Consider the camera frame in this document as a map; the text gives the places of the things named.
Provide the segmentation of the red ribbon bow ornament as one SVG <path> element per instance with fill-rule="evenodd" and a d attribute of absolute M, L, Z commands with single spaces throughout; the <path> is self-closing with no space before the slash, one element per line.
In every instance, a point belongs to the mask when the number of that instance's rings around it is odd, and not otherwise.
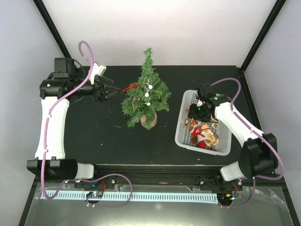
<path fill-rule="evenodd" d="M 129 85 L 128 87 L 126 87 L 125 89 L 123 89 L 123 90 L 121 91 L 121 94 L 126 93 L 126 92 L 128 92 L 130 89 L 134 89 L 134 88 L 137 88 L 137 87 L 139 87 L 139 86 L 140 86 L 140 84 L 138 84 L 138 83 Z"/>

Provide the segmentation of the white plastic basket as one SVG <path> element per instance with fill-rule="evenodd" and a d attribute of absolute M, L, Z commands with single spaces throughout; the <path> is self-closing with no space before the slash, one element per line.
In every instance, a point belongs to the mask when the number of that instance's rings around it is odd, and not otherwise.
<path fill-rule="evenodd" d="M 219 122 L 218 126 L 212 126 L 211 131 L 216 133 L 219 137 L 219 142 L 212 149 L 200 148 L 196 144 L 191 143 L 192 132 L 189 131 L 191 122 L 185 124 L 188 120 L 188 113 L 191 104 L 196 104 L 198 102 L 197 92 L 195 90 L 187 90 L 184 92 L 182 103 L 180 107 L 180 112 L 178 116 L 178 122 L 176 126 L 175 142 L 178 146 L 192 150 L 195 152 L 206 153 L 210 155 L 226 156 L 230 153 L 231 149 L 231 131 L 226 127 L 223 122 Z"/>

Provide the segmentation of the small green christmas tree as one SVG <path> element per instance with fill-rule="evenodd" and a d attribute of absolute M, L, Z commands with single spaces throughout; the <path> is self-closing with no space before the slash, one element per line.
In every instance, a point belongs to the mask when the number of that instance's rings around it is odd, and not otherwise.
<path fill-rule="evenodd" d="M 171 92 L 153 67 L 153 49 L 147 48 L 143 53 L 141 75 L 136 82 L 130 84 L 138 83 L 140 86 L 124 93 L 126 97 L 121 102 L 121 108 L 123 114 L 129 117 L 129 128 L 140 123 L 150 130 L 157 124 L 157 112 L 169 111 L 168 99 Z"/>

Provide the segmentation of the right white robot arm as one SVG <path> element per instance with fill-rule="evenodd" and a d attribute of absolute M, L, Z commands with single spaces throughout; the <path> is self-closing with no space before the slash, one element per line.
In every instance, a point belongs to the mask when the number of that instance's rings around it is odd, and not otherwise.
<path fill-rule="evenodd" d="M 277 153 L 277 139 L 265 134 L 251 124 L 234 106 L 235 99 L 226 95 L 217 95 L 212 85 L 205 83 L 197 89 L 198 103 L 191 104 L 188 117 L 205 121 L 210 117 L 218 119 L 231 131 L 242 149 L 239 160 L 221 168 L 214 177 L 214 185 L 220 190 L 226 189 L 232 180 L 264 176 L 264 173 L 282 167 Z"/>

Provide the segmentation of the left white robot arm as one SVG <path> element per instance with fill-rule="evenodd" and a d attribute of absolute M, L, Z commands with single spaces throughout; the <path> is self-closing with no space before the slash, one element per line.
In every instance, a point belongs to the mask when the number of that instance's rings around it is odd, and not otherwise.
<path fill-rule="evenodd" d="M 106 66 L 93 64 L 92 71 L 76 68 L 77 60 L 55 58 L 55 70 L 40 84 L 42 123 L 40 141 L 34 160 L 27 161 L 27 169 L 45 180 L 84 179 L 91 188 L 98 187 L 101 176 L 93 164 L 67 159 L 64 150 L 64 129 L 71 103 L 85 96 L 104 102 L 120 92 L 114 81 L 103 74 Z"/>

